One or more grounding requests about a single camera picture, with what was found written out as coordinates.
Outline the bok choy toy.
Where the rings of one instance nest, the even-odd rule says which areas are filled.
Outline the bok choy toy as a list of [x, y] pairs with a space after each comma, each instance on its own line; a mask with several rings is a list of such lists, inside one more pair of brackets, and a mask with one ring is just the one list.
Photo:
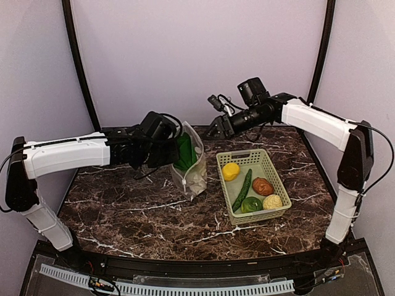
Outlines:
[[179, 159], [173, 166], [181, 171], [187, 171], [198, 160], [191, 136], [188, 133], [183, 133], [177, 139], [177, 145], [179, 149]]

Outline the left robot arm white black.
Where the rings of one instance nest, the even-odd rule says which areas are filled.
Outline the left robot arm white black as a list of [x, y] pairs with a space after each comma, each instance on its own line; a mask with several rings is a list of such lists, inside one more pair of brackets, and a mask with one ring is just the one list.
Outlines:
[[6, 212], [21, 213], [74, 269], [87, 264], [87, 256], [77, 246], [71, 230], [46, 204], [37, 178], [58, 171], [82, 167], [129, 164], [133, 169], [146, 165], [160, 168], [176, 162], [179, 149], [170, 132], [152, 135], [132, 128], [105, 128], [100, 132], [53, 141], [26, 142], [17, 137], [12, 152], [4, 160], [8, 166]]

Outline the green plastic basket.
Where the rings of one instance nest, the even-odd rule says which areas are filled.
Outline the green plastic basket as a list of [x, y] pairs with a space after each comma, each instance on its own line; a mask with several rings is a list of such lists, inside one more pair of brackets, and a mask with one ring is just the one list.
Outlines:
[[[221, 152], [216, 155], [216, 159], [223, 196], [232, 225], [281, 217], [291, 207], [288, 193], [266, 150], [252, 149]], [[240, 167], [239, 175], [232, 181], [226, 181], [222, 172], [222, 168], [228, 163], [235, 163]], [[272, 185], [273, 193], [280, 197], [282, 206], [249, 213], [243, 213], [240, 208], [235, 212], [233, 211], [232, 205], [242, 190], [248, 171], [251, 171], [252, 180], [264, 178]]]

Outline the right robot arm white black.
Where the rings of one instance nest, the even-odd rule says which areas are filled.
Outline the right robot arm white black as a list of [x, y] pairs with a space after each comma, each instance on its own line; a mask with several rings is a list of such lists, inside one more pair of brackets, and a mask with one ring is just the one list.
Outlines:
[[338, 172], [338, 197], [331, 222], [325, 233], [328, 242], [342, 243], [357, 218], [373, 160], [373, 137], [370, 125], [353, 123], [330, 115], [301, 98], [281, 92], [274, 96], [259, 94], [258, 103], [238, 113], [227, 112], [227, 100], [212, 95], [208, 102], [221, 112], [206, 130], [208, 139], [229, 139], [238, 133], [266, 123], [283, 123], [313, 134], [343, 153]]

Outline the clear polka dot zip bag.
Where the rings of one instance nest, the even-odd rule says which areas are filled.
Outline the clear polka dot zip bag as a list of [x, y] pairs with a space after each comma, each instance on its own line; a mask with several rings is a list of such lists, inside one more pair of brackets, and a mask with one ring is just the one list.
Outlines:
[[187, 171], [181, 171], [173, 166], [170, 166], [173, 183], [190, 200], [201, 194], [207, 189], [207, 165], [206, 155], [202, 139], [197, 131], [187, 122], [182, 123], [183, 133], [188, 133], [191, 136], [195, 153], [197, 155], [197, 162]]

